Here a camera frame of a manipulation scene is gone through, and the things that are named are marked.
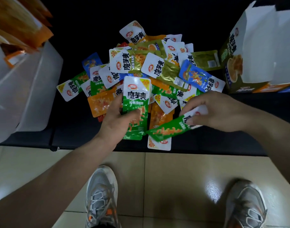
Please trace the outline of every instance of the tile floor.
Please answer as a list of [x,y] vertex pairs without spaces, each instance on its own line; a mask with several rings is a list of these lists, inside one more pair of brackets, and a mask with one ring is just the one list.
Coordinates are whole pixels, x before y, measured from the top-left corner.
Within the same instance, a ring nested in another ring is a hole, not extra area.
[[[70,150],[0,146],[0,199],[29,182]],[[261,188],[267,226],[290,227],[290,185],[267,157],[113,152],[122,227],[221,228],[225,196],[236,178]],[[85,226],[86,186],[53,228]]]

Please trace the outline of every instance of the sneaker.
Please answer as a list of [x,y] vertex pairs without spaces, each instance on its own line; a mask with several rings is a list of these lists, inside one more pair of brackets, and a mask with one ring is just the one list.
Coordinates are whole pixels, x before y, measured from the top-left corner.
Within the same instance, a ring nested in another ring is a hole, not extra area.
[[267,208],[259,187],[248,180],[239,180],[226,200],[224,228],[262,228]]
[[86,192],[86,228],[100,224],[121,227],[117,216],[118,183],[112,169],[99,166],[90,177]]

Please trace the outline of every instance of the finger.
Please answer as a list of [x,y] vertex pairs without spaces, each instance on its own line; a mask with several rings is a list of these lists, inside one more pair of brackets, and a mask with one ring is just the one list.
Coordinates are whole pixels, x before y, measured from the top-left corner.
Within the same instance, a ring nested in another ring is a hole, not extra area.
[[186,124],[190,126],[201,125],[201,126],[209,126],[209,115],[195,115],[189,119],[187,119]]
[[121,118],[129,123],[131,122],[133,119],[139,119],[141,115],[141,111],[139,109],[135,109],[133,111],[128,112],[127,114],[124,114],[123,116],[121,116]]
[[119,94],[113,99],[112,103],[108,107],[108,112],[112,114],[114,113],[118,114],[122,101],[123,101],[123,93]]
[[201,94],[199,96],[195,96],[192,99],[190,99],[186,105],[183,107],[183,109],[181,110],[179,116],[187,113],[188,111],[191,111],[192,109],[196,108],[199,105],[203,105],[206,103],[206,99],[207,99],[207,94]]

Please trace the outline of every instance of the hand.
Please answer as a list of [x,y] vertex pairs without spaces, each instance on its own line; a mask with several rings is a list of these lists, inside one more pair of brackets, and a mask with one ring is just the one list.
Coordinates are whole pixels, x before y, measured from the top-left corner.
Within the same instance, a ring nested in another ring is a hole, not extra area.
[[128,112],[125,115],[120,114],[120,106],[123,100],[123,94],[118,95],[108,107],[106,116],[102,122],[101,129],[95,138],[102,139],[106,145],[114,150],[116,145],[123,139],[127,132],[129,123],[133,119],[140,117],[139,109]]
[[206,105],[208,114],[195,115],[186,123],[188,125],[209,126],[225,132],[246,130],[247,126],[252,124],[252,118],[260,112],[260,110],[245,105],[226,94],[208,91],[189,100],[180,115],[199,105]]

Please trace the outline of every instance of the black table surface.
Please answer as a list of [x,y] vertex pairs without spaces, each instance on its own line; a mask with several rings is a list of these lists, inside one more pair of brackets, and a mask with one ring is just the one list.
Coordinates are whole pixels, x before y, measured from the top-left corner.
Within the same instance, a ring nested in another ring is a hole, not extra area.
[[[253,0],[42,1],[54,16],[50,21],[54,33],[50,42],[64,59],[59,80],[63,83],[82,72],[82,60],[94,52],[107,63],[108,50],[125,41],[119,30],[133,20],[137,20],[148,35],[181,33],[182,41],[193,43],[195,51],[219,49]],[[290,9],[290,0],[258,0],[255,6],[265,4],[276,4],[277,10]],[[221,71],[211,74],[224,79]],[[290,93],[231,96],[290,122]],[[93,138],[100,126],[91,115],[84,93],[65,102],[57,92],[45,130],[17,132],[0,145],[75,149]],[[116,151],[163,152],[147,149],[147,136],[141,141],[122,140]],[[258,142],[246,133],[225,133],[206,126],[173,137],[172,150],[166,152],[266,155]]]

